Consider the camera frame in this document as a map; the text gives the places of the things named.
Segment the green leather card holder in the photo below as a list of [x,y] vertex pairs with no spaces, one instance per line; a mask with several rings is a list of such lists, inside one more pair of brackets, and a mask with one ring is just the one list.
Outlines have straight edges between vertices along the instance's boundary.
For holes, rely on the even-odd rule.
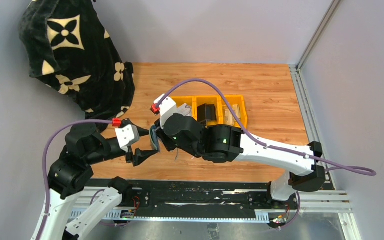
[[152,125],[150,127],[149,136],[150,136],[150,144],[151,144],[152,149],[160,152],[161,147],[159,144],[159,137],[157,135],[157,127],[155,125]]

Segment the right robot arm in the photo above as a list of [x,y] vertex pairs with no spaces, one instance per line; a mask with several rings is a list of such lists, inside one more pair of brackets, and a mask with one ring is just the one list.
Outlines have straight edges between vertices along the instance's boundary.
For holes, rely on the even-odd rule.
[[246,135],[239,127],[217,124],[204,126],[191,116],[175,113],[165,123],[156,120],[156,135],[168,151],[180,149],[195,158],[215,164],[244,161],[284,169],[284,174],[268,183],[266,201],[287,201],[295,192],[317,192],[326,181],[325,168],[311,156],[320,157],[321,144],[291,145]]

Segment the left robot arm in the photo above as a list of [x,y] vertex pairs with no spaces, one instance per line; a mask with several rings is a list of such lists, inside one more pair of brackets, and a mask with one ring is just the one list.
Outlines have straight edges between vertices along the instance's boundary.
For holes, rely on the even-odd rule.
[[139,205],[133,186],[121,177],[113,178],[107,187],[95,194],[90,206],[74,220],[72,209],[93,177],[92,165],[126,157],[129,163],[139,166],[159,153],[151,150],[131,150],[149,132],[129,119],[103,120],[104,125],[115,127],[116,137],[105,138],[98,131],[99,119],[70,123],[65,146],[50,168],[43,167],[45,200],[42,213],[32,235],[34,240],[83,240],[118,205]]

